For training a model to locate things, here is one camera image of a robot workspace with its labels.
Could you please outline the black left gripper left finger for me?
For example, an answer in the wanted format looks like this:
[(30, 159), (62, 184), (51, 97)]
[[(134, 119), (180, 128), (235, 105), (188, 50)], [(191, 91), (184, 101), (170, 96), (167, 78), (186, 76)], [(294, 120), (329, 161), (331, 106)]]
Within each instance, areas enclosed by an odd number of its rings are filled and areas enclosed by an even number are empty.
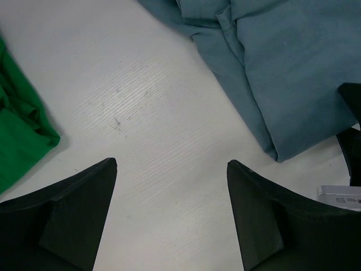
[(93, 270), (117, 177), (107, 158), (1, 203), (1, 270)]

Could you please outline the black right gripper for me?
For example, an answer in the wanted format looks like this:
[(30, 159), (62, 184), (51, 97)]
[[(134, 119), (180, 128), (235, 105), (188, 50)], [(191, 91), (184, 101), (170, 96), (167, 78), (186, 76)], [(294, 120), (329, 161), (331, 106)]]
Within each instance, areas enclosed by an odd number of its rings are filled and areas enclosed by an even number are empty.
[[(344, 83), (338, 88), (351, 112), (360, 124), (360, 84)], [(337, 134), (350, 175), (350, 186), (360, 186), (360, 130), (348, 128)]]

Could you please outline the grey-blue t shirt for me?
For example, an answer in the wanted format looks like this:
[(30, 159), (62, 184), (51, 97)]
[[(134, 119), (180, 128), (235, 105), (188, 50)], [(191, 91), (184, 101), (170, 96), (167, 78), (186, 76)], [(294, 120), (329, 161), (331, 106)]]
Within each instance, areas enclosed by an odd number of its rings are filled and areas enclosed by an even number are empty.
[(193, 39), (278, 162), (355, 125), (338, 93), (360, 82), (359, 1), (141, 1)]

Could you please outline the green t shirt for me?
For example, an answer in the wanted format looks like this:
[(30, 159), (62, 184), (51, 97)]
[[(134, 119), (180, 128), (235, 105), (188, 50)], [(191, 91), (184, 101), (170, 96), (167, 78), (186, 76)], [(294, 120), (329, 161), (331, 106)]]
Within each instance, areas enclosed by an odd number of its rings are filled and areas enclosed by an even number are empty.
[(35, 89), (1, 41), (1, 192), (60, 142)]

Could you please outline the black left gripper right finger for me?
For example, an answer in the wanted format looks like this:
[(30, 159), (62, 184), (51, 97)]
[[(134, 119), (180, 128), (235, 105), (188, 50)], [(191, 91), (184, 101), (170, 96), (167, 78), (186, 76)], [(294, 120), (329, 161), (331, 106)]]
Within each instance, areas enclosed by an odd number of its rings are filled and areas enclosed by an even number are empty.
[(227, 184), (245, 270), (359, 270), (360, 213), (292, 192), (237, 160)]

